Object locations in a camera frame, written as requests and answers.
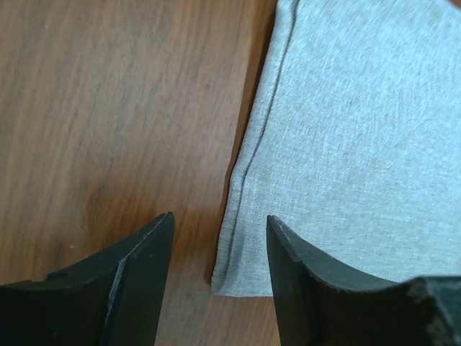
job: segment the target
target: wood grain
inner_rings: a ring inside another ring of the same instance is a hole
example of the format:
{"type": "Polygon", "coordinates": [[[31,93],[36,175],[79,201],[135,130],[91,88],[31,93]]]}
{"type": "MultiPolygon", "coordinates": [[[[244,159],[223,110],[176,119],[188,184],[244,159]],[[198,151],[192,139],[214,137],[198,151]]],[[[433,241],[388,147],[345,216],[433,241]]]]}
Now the wood grain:
{"type": "Polygon", "coordinates": [[[274,3],[0,1],[0,283],[172,210],[156,344],[279,344],[271,299],[207,284],[274,3]]]}

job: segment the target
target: folded cloth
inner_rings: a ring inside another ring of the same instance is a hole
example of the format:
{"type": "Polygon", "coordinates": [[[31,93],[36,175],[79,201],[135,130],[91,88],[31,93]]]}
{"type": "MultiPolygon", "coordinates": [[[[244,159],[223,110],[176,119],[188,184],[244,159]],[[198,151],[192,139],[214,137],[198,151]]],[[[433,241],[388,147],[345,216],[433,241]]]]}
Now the folded cloth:
{"type": "Polygon", "coordinates": [[[215,293],[272,294],[266,217],[373,275],[461,274],[461,11],[279,0],[215,293]]]}

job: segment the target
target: gray cloth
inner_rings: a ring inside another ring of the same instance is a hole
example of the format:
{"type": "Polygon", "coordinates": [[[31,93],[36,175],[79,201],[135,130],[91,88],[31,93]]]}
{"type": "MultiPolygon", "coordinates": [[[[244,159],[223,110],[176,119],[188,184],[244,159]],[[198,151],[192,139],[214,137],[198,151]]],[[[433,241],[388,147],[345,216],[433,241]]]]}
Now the gray cloth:
{"type": "Polygon", "coordinates": [[[212,288],[272,294],[266,217],[365,272],[461,274],[461,12],[279,0],[212,288]]]}

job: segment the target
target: towel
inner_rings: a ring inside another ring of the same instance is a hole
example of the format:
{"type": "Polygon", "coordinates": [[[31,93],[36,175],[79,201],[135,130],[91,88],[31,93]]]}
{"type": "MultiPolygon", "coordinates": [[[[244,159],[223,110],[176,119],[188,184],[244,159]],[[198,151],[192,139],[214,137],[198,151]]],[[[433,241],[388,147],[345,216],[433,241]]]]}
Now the towel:
{"type": "Polygon", "coordinates": [[[461,11],[279,0],[213,292],[271,296],[266,217],[394,281],[461,274],[461,11]]]}

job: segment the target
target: brown wooden tabletop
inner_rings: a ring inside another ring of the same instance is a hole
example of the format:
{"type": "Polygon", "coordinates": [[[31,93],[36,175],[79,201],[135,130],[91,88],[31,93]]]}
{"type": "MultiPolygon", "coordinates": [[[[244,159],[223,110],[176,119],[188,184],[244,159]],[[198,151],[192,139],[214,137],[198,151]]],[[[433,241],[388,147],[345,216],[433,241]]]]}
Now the brown wooden tabletop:
{"type": "Polygon", "coordinates": [[[0,1],[0,283],[175,212],[157,345],[279,345],[269,298],[211,296],[275,0],[0,1]]]}

